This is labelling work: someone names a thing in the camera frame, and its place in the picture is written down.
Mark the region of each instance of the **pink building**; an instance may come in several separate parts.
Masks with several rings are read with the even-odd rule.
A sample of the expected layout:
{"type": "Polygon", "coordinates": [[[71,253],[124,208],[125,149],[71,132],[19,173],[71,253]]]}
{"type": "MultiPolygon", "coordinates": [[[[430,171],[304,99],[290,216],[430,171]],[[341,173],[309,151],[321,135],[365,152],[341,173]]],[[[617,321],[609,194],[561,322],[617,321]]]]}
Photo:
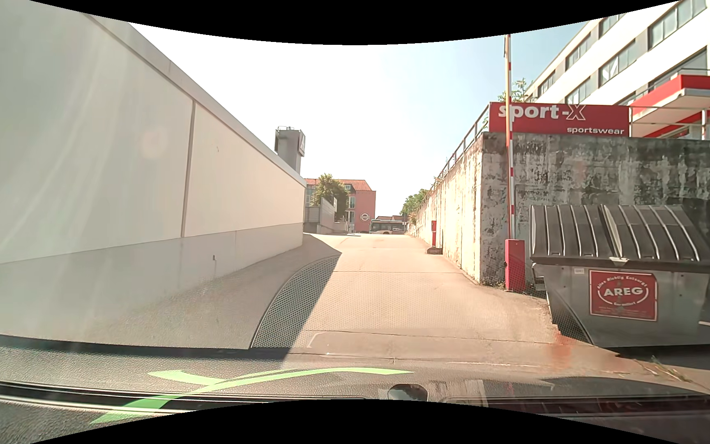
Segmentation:
{"type": "MultiPolygon", "coordinates": [[[[305,205],[311,204],[311,197],[314,195],[317,179],[305,179],[306,188],[305,205]]],[[[377,192],[372,190],[365,180],[361,179],[337,179],[350,190],[350,200],[347,202],[347,212],[345,218],[349,224],[349,231],[360,233],[369,232],[371,220],[375,218],[375,207],[377,205],[377,192]]]]}

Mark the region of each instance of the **dumpster lid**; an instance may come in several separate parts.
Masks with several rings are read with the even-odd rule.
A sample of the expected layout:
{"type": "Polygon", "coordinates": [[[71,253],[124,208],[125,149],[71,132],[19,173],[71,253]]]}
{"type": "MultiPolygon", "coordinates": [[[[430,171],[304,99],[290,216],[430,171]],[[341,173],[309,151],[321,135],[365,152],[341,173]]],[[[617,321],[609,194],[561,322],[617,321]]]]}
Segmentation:
{"type": "Polygon", "coordinates": [[[531,206],[537,264],[710,274],[710,249],[681,206],[531,206]]]}

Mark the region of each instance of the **balcony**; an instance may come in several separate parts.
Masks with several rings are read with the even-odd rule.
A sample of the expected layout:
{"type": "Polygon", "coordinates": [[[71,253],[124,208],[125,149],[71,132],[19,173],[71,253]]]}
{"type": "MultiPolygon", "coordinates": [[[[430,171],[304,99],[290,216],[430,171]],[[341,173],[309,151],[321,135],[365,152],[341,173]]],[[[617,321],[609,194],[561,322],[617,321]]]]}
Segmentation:
{"type": "Polygon", "coordinates": [[[710,108],[710,69],[680,69],[621,104],[630,106],[632,137],[668,133],[710,108]]]}

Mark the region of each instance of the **white office building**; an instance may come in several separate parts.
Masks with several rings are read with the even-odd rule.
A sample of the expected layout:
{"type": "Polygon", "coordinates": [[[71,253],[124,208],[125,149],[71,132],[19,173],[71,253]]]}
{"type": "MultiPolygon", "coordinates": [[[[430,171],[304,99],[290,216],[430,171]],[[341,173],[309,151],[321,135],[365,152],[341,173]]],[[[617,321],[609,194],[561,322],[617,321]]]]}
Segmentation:
{"type": "Polygon", "coordinates": [[[710,0],[588,22],[528,94],[545,104],[631,106],[631,136],[710,139],[710,0]]]}

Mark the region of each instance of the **red and white striped pole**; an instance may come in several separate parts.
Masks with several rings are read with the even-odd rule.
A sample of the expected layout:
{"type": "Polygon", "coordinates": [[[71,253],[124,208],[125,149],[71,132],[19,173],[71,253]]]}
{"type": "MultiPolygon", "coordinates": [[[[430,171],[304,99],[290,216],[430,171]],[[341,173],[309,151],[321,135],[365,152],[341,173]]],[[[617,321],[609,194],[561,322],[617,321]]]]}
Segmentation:
{"type": "Polygon", "coordinates": [[[506,151],[508,164],[508,237],[506,238],[506,289],[524,291],[525,284],[525,242],[517,239],[516,203],[514,190],[514,113],[511,112],[511,35],[506,35],[506,151]]]}
{"type": "Polygon", "coordinates": [[[506,35],[503,55],[506,57],[506,150],[508,155],[508,187],[506,204],[508,209],[508,238],[514,238],[517,225],[514,219],[514,119],[511,113],[511,35],[506,35]]]}

